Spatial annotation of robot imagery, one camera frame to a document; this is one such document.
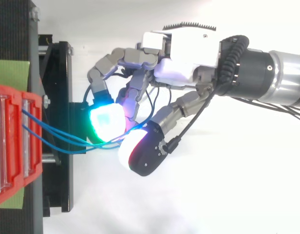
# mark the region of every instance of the black cylinder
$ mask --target black cylinder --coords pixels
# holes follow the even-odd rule
[[[274,78],[274,62],[269,53],[246,49],[237,64],[233,81],[218,95],[256,100],[269,89]]]

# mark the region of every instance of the screw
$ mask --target screw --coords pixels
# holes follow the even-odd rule
[[[39,22],[39,19],[38,19],[39,14],[40,14],[40,9],[35,6],[30,11],[30,18],[35,22]]]
[[[68,48],[68,55],[70,55],[70,56],[74,55],[74,48],[73,47]]]
[[[44,95],[43,96],[43,106],[44,106],[44,108],[47,109],[48,105],[50,105],[50,104],[51,104],[51,101],[48,99],[48,96]]]

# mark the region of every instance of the green paper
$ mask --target green paper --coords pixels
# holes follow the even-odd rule
[[[27,91],[29,66],[28,61],[0,60],[0,84]]]
[[[21,188],[10,199],[0,204],[1,209],[22,209],[24,188]]]
[[[0,60],[0,85],[27,91],[30,62]],[[1,209],[22,209],[24,188],[0,204]]]

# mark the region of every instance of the robotic hand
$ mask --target robotic hand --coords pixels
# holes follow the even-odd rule
[[[181,137],[212,97],[230,96],[300,107],[300,55],[278,51],[264,53],[247,49],[245,36],[219,40],[216,28],[196,23],[166,26],[162,31],[146,32],[135,49],[116,48],[88,72],[94,106],[121,105],[126,130],[119,149],[121,162],[141,176],[152,173],[173,152]],[[116,103],[105,80],[118,66],[125,77],[132,75],[120,90]],[[147,119],[146,127],[136,127],[135,118],[149,85],[171,89],[193,88],[175,102],[162,107]],[[195,115],[180,135],[170,142],[164,136],[182,117]],[[119,133],[111,131],[111,140]]]

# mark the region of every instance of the red plastic bin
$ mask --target red plastic bin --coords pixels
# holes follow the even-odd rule
[[[23,100],[30,102],[30,113],[41,119],[41,97],[0,85],[0,204],[36,179],[42,172],[42,146],[30,136],[30,174],[24,177]],[[32,131],[41,136],[41,127],[29,121]]]
[[[29,113],[35,118],[42,119],[42,98],[33,93],[22,92],[22,104],[27,101],[29,103]],[[42,136],[42,128],[33,120],[29,120],[28,126],[33,132]],[[24,174],[24,186],[38,178],[42,173],[42,141],[34,136],[31,136],[25,129],[22,129],[30,137],[29,148],[29,173],[28,176]]]

